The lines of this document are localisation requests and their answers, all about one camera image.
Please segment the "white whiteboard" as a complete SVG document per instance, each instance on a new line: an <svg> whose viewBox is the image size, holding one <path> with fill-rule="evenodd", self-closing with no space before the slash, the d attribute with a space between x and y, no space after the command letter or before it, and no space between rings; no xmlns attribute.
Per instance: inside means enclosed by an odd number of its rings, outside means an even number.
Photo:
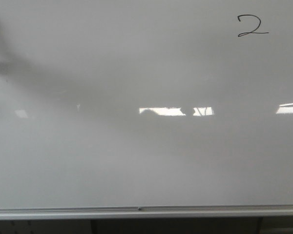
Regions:
<svg viewBox="0 0 293 234"><path fill-rule="evenodd" d="M0 209L293 204L293 0L0 0Z"/></svg>

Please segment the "aluminium whiteboard frame rail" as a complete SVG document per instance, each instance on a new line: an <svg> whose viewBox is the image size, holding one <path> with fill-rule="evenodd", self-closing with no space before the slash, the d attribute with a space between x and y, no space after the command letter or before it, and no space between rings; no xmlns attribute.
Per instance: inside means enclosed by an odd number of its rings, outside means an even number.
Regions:
<svg viewBox="0 0 293 234"><path fill-rule="evenodd" d="M293 205L132 206L0 209L0 220L293 216Z"/></svg>

